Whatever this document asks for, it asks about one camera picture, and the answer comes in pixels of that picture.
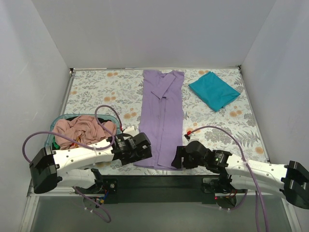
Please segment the purple t shirt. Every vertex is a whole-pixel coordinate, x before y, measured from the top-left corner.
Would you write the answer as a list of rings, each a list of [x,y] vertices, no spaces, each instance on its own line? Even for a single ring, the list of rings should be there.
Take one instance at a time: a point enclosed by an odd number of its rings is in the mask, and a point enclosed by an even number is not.
[[[135,166],[173,170],[178,146],[183,145],[182,86],[184,72],[143,71],[143,96],[139,130],[151,143],[150,158]]]

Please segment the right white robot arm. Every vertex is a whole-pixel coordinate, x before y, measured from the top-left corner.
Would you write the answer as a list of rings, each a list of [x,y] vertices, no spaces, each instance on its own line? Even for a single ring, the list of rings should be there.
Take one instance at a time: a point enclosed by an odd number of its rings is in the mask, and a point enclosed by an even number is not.
[[[243,161],[230,152],[210,150],[199,141],[192,141],[177,147],[171,165],[176,169],[202,166],[217,174],[213,180],[204,181],[205,190],[212,193],[256,190],[279,196],[298,208],[309,207],[309,172],[296,161],[288,164]]]

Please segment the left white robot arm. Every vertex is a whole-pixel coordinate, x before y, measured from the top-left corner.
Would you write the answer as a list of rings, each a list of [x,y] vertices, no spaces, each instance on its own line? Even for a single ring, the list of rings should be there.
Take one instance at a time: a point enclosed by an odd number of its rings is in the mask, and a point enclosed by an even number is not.
[[[91,145],[67,150],[44,147],[29,164],[33,190],[36,194],[43,194],[57,186],[65,186],[98,193],[103,187],[100,173],[84,170],[84,166],[114,160],[127,165],[151,156],[151,142],[143,132],[135,136],[118,134]]]

